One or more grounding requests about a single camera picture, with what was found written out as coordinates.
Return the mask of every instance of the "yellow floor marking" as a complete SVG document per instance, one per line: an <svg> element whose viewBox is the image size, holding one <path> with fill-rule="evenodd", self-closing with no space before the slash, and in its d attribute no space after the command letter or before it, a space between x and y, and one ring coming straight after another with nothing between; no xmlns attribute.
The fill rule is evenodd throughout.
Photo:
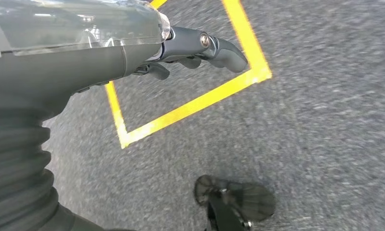
<svg viewBox="0 0 385 231"><path fill-rule="evenodd" d="M124 124L123 114L121 113L119 100L117 99L117 93L116 89L114 88L113 81L107 83L105 87L107 91L108 102L110 103L111 113L113 114L114 123L116 124L121 148L125 148L129 145L126 139L127 130Z"/></svg>
<svg viewBox="0 0 385 231"><path fill-rule="evenodd" d="M160 7L161 5L163 5L167 0L153 0L150 4L155 7L155 8L158 8Z"/></svg>
<svg viewBox="0 0 385 231"><path fill-rule="evenodd" d="M153 0L151 5L158 8L166 1L167 0ZM121 148L125 148L130 143L151 135L152 133L217 103L254 83L260 83L272 77L272 72L267 65L265 56L262 53L262 49L260 48L240 0L221 1L230 18L232 26L235 29L240 44L245 51L251 70L129 133L127 133L124 125L114 84L113 82L109 82L106 85L106 90L117 127Z"/></svg>
<svg viewBox="0 0 385 231"><path fill-rule="evenodd" d="M230 95L241 91L256 82L261 82L268 78L268 73L258 75L253 70L226 82L225 84L209 91L206 94L178 107L177 109L143 125L128 133L128 142L138 141L160 129L165 128L185 117L188 117L216 102L219 102Z"/></svg>

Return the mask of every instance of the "bolt head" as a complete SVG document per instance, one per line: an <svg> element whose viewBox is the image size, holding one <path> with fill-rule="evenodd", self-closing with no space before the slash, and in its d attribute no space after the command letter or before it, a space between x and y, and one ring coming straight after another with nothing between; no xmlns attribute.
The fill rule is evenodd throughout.
<svg viewBox="0 0 385 231"><path fill-rule="evenodd" d="M211 44L211 40L209 39L209 36L206 33L202 33L199 40L201 41L201 45L203 47L209 47L209 45Z"/></svg>

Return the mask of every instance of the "yellow tape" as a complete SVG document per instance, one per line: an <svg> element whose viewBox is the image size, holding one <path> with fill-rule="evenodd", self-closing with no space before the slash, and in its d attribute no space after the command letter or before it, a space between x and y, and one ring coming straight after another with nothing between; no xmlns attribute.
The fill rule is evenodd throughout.
<svg viewBox="0 0 385 231"><path fill-rule="evenodd" d="M160 129L165 128L166 126L169 126L216 102L219 102L240 90L247 88L253 83L261 82L267 78L269 78L268 73L261 73L261 75L257 75L256 72L250 70L209 91L208 93L203 94L198 98L182 105L181 107L178 107L177 109L141 126L140 128L131 131L128 133L128 142L132 143L138 141Z"/></svg>
<svg viewBox="0 0 385 231"><path fill-rule="evenodd" d="M110 81L105 85L107 91L108 102L110 103L111 113L113 114L114 123L116 125L117 134L121 148L125 148L129 145L127 142L127 130L124 124L123 114L121 113L119 100L117 99L116 89L114 88L113 81Z"/></svg>
<svg viewBox="0 0 385 231"><path fill-rule="evenodd" d="M154 7L154 8L158 8L160 7L161 5L163 5L167 0L153 0L150 4Z"/></svg>

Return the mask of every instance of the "transparent plastic cover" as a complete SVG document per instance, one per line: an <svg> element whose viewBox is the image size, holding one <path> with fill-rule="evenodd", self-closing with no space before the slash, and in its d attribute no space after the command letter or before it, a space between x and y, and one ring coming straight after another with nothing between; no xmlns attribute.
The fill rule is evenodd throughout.
<svg viewBox="0 0 385 231"><path fill-rule="evenodd" d="M162 43L168 18L140 0L0 0L0 56Z"/></svg>

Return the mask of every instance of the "black robotic foot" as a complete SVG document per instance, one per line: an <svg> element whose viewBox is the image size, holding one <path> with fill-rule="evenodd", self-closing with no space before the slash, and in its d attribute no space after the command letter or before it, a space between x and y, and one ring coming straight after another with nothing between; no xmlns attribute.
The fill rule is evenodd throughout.
<svg viewBox="0 0 385 231"><path fill-rule="evenodd" d="M223 210L233 211L233 214L246 227L243 230L250 228L251 221L262 221L272 216L276 207L274 195L262 185L236 183L208 175L197 179L194 196L200 206L208 207L208 219L212 220L212 223L216 218L216 210L222 206Z"/></svg>

